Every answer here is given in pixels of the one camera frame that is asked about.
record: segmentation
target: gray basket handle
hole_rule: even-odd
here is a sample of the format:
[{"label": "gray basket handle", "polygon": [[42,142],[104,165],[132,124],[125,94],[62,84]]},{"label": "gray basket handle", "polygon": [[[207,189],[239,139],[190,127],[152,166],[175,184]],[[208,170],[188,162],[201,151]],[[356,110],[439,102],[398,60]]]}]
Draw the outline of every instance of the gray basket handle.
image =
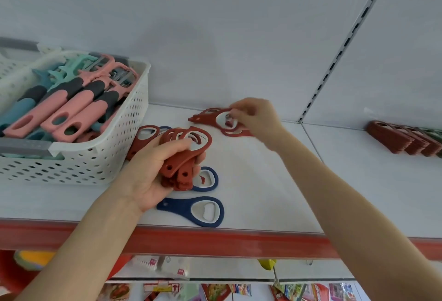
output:
[{"label": "gray basket handle", "polygon": [[51,152],[49,152],[49,147],[51,145],[52,142],[2,137],[0,138],[0,153],[52,157]]}]

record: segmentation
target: white plastic basket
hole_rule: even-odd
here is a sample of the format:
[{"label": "white plastic basket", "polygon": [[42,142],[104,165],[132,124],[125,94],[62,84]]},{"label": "white plastic basket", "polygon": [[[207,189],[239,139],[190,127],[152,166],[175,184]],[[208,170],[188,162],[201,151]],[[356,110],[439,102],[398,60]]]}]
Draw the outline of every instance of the white plastic basket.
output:
[{"label": "white plastic basket", "polygon": [[[53,51],[0,80],[0,113],[5,111],[37,77],[31,69],[45,69],[66,57],[85,54],[83,51]],[[0,180],[45,182],[56,184],[106,184],[118,174],[126,153],[148,107],[148,72],[150,64],[130,61],[140,80],[107,129],[96,139],[84,143],[54,142],[48,148],[52,156],[61,153],[64,160],[7,158],[0,156]]]}]

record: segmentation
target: yellow object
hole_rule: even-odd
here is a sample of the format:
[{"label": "yellow object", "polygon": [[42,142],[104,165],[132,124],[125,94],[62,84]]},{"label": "yellow object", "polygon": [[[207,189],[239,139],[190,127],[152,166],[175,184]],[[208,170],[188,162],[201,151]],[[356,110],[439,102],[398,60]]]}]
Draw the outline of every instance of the yellow object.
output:
[{"label": "yellow object", "polygon": [[55,252],[19,251],[18,255],[28,263],[44,267],[55,256]]},{"label": "yellow object", "polygon": [[276,259],[258,259],[264,270],[273,270],[273,266],[276,264]]}]

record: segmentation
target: black grip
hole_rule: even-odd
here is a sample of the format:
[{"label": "black grip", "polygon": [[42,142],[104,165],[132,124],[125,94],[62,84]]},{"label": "black grip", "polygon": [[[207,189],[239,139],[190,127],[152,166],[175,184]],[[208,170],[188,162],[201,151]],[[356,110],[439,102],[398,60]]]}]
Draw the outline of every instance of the black grip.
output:
[{"label": "black grip", "polygon": [[65,90],[68,95],[66,98],[69,100],[72,98],[76,93],[78,93],[83,88],[83,79],[80,77],[73,78],[69,82],[62,82],[58,86],[56,86],[54,89],[51,89],[49,92],[45,94],[45,96],[41,99],[40,103],[46,100],[48,97],[50,97],[53,93]]},{"label": "black grip", "polygon": [[45,96],[48,89],[45,86],[34,86],[32,88],[29,88],[23,95],[20,97],[18,101],[23,100],[24,98],[31,98],[36,103],[38,103],[42,97]]},{"label": "black grip", "polygon": [[86,87],[84,87],[84,91],[91,91],[94,93],[94,99],[99,96],[106,89],[106,84],[101,80],[92,81]]},{"label": "black grip", "polygon": [[97,101],[104,101],[108,104],[109,107],[113,107],[120,98],[120,94],[117,91],[108,91],[103,93],[102,96],[100,96],[95,102]]}]

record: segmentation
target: hand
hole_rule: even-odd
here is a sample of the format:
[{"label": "hand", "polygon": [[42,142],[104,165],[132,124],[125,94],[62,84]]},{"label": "hand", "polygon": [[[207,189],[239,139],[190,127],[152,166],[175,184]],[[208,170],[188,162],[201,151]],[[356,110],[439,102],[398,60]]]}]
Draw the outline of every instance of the hand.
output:
[{"label": "hand", "polygon": [[[177,152],[187,150],[191,146],[191,142],[190,138],[186,138],[159,145],[160,136],[156,137],[138,151],[130,163],[120,172],[112,187],[122,194],[132,196],[141,212],[156,206],[172,191],[172,188],[165,188],[160,184],[162,175],[158,172],[163,166],[164,160]],[[205,158],[205,152],[196,158],[192,177],[201,171],[198,164]]]},{"label": "hand", "polygon": [[268,149],[276,149],[285,129],[269,100],[248,97],[231,104],[230,108],[234,119],[244,124]]}]

